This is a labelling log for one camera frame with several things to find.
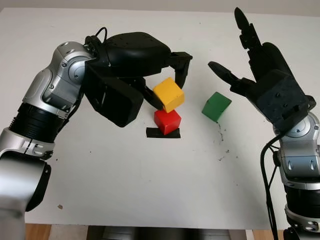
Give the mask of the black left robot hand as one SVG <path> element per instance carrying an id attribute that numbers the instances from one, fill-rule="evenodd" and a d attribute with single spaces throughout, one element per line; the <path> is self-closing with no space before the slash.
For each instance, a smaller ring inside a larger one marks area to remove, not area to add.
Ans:
<path id="1" fill-rule="evenodd" d="M 117 34 L 105 39 L 102 45 L 114 76 L 136 89 L 157 110 L 161 110 L 164 104 L 147 87 L 145 77 L 171 67 L 175 72 L 175 83 L 183 88 L 193 58 L 186 52 L 171 51 L 163 42 L 145 32 Z"/>

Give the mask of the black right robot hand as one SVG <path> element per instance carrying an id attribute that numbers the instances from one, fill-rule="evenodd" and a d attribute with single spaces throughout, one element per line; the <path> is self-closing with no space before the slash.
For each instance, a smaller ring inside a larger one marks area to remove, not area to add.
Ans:
<path id="1" fill-rule="evenodd" d="M 248 21 L 239 7 L 234 9 L 234 17 L 237 27 L 241 31 L 239 39 L 242 47 L 247 50 L 248 63 L 255 80 L 240 79 L 223 65 L 210 61 L 209 68 L 221 80 L 230 85 L 230 91 L 246 97 L 249 89 L 257 85 L 261 78 L 271 70 L 279 70 L 292 76 L 293 73 L 277 46 L 270 42 L 261 43 L 254 25 Z"/>

